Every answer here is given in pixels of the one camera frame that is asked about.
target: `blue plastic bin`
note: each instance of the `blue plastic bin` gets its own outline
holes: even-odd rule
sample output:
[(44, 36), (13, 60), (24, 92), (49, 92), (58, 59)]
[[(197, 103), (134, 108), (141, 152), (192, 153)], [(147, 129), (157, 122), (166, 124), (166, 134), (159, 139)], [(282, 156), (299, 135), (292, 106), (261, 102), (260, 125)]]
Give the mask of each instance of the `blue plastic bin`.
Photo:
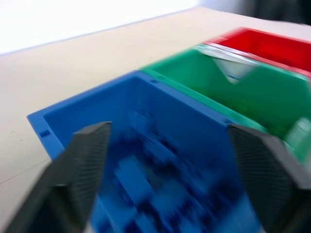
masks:
[(77, 130), (112, 122), (97, 233), (259, 231), (227, 136), (232, 121), (140, 71), (28, 120), (52, 160)]

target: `storage bin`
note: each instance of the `storage bin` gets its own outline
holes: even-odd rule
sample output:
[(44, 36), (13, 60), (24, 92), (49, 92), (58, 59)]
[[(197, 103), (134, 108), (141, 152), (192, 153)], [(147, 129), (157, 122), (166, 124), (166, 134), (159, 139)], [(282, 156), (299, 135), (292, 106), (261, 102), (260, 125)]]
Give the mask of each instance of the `storage bin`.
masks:
[(52, 160), (77, 130), (112, 122), (91, 216), (97, 233), (260, 230), (227, 136), (233, 121), (141, 71), (28, 120)]
[(308, 79), (211, 46), (195, 48), (142, 71), (241, 125), (278, 136), (304, 163), (311, 146)]
[(218, 44), (248, 58), (311, 78), (311, 43), (249, 28), (240, 28), (204, 44)]

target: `white wall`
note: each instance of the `white wall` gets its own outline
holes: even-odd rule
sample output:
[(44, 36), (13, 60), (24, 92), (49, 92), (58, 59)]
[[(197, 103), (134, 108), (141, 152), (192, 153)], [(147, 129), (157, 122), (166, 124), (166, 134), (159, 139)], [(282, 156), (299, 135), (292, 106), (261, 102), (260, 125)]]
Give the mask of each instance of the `white wall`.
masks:
[(217, 11), (250, 16), (254, 9), (254, 0), (201, 0), (201, 5)]
[(199, 0), (0, 0), (0, 54), (189, 9)]

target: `white table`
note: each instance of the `white table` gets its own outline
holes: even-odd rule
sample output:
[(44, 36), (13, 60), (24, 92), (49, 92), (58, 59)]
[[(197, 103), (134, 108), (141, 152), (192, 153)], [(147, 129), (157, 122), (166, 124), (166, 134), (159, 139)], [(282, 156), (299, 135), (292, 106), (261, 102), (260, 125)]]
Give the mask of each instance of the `white table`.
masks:
[(0, 229), (50, 161), (28, 114), (239, 26), (311, 41), (310, 26), (198, 7), (0, 56)]

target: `blue toy brick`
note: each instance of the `blue toy brick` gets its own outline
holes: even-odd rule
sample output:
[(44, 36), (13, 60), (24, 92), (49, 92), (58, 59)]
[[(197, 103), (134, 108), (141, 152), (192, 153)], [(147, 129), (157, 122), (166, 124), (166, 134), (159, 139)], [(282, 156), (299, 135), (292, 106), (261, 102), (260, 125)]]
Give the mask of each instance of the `blue toy brick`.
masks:
[(200, 226), (193, 224), (190, 221), (184, 221), (179, 227), (180, 233), (202, 233)]
[(258, 220), (252, 204), (248, 197), (243, 195), (237, 203), (232, 207), (232, 211), (228, 213), (219, 224), (215, 233), (263, 233), (261, 224)]
[(133, 205), (139, 205), (153, 194), (144, 173), (133, 160), (121, 162), (115, 176)]
[(170, 225), (167, 219), (160, 218), (161, 230), (165, 233), (174, 233), (173, 227)]
[[(90, 219), (96, 233), (107, 233), (105, 229), (108, 230), (109, 225), (114, 231), (122, 232), (141, 214), (139, 208), (129, 207), (124, 203), (114, 190), (112, 178), (114, 171), (123, 167), (122, 159), (134, 155), (138, 160), (145, 161), (145, 144), (148, 141), (155, 145), (150, 154), (154, 158), (160, 158), (158, 161), (162, 163), (159, 165), (173, 165), (177, 168), (174, 172), (179, 174), (186, 170), (178, 168), (179, 160), (191, 160), (192, 169), (199, 172), (215, 167), (224, 172), (223, 179), (232, 187), (230, 192), (239, 196), (244, 194), (227, 136), (227, 124), (233, 122), (140, 71), (131, 72), (42, 109), (29, 115), (28, 120), (52, 160), (63, 151), (72, 134), (79, 129), (101, 121), (112, 122), (102, 186)], [(153, 201), (155, 209), (162, 214), (161, 222), (170, 228), (170, 216), (178, 221), (185, 218), (183, 211), (189, 194), (186, 195), (186, 186), (182, 183), (174, 184), (180, 193), (162, 187), (163, 183), (176, 177), (171, 172), (162, 172), (166, 166), (151, 164), (146, 171), (154, 171), (155, 177), (150, 180), (153, 179), (160, 185), (154, 188), (155, 194), (149, 200)], [(145, 176), (143, 169), (138, 165), (137, 167)], [(124, 174), (123, 179), (128, 181), (126, 185), (131, 186), (129, 183), (134, 181), (124, 177)], [(111, 190), (118, 198), (107, 197)], [(163, 200), (154, 199), (161, 195)], [(231, 202), (224, 215), (233, 214), (236, 219), (243, 220), (245, 212), (236, 211), (233, 207), (235, 202)], [(243, 201), (241, 205), (247, 207), (249, 202)], [(221, 216), (215, 224), (226, 225), (226, 219)], [(247, 228), (257, 222), (251, 219), (244, 223)]]
[(149, 217), (147, 217), (144, 213), (140, 214), (135, 219), (135, 224), (140, 231), (139, 233), (157, 233), (158, 232), (152, 220)]
[(167, 165), (176, 161), (176, 155), (155, 139), (148, 139), (144, 146), (158, 165)]
[(196, 199), (191, 199), (191, 209), (189, 210), (190, 217), (196, 217), (196, 219), (200, 219), (204, 216), (208, 210), (206, 210), (201, 203), (199, 203)]
[(140, 171), (143, 173), (145, 178), (149, 178), (148, 172), (146, 171), (145, 167), (141, 164), (141, 162), (138, 160), (136, 156), (130, 155), (118, 161), (118, 165), (121, 168), (127, 167), (128, 164), (131, 164), (131, 163), (135, 164), (140, 169)]
[(135, 207), (129, 207), (119, 200), (115, 193), (103, 197), (102, 203), (111, 228), (118, 233), (124, 232), (138, 213)]
[(161, 218), (170, 219), (178, 214), (189, 199), (185, 187), (175, 180), (170, 180), (154, 195), (151, 206)]
[(182, 179), (187, 184), (187, 187), (198, 198), (207, 198), (219, 184), (222, 178), (220, 171), (205, 170), (199, 174), (192, 174), (187, 171), (183, 174)]

